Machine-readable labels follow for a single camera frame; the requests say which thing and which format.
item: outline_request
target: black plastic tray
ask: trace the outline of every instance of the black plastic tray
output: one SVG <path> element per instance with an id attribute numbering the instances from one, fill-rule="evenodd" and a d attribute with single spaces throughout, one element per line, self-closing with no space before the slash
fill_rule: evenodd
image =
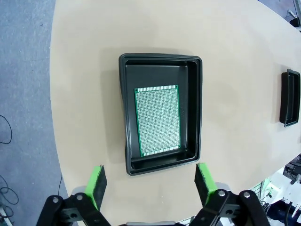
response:
<path id="1" fill-rule="evenodd" d="M 125 111 L 126 169 L 143 174 L 197 161 L 201 147 L 202 60 L 198 56 L 129 53 L 119 57 Z M 181 147 L 141 157 L 134 89 L 178 85 Z"/>
<path id="2" fill-rule="evenodd" d="M 299 120 L 300 73 L 287 69 L 281 75 L 280 122 L 284 127 L 294 125 Z"/>

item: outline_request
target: blue floor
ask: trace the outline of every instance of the blue floor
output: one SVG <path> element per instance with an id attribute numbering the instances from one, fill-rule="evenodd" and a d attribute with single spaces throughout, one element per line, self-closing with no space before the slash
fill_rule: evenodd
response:
<path id="1" fill-rule="evenodd" d="M 261 2 L 282 17 L 288 9 L 295 13 L 292 0 Z M 17 226 L 36 224 L 46 198 L 57 194 L 61 178 L 49 93 L 54 6 L 55 0 L 0 0 L 0 115 L 13 131 L 11 143 L 0 144 L 0 175 L 18 194 L 19 203 L 11 205 L 1 195 L 0 202 L 12 208 L 11 220 Z M 9 139 L 9 126 L 0 118 L 0 141 Z M 64 183 L 60 194 L 67 196 Z M 16 201 L 12 193 L 7 195 Z"/>

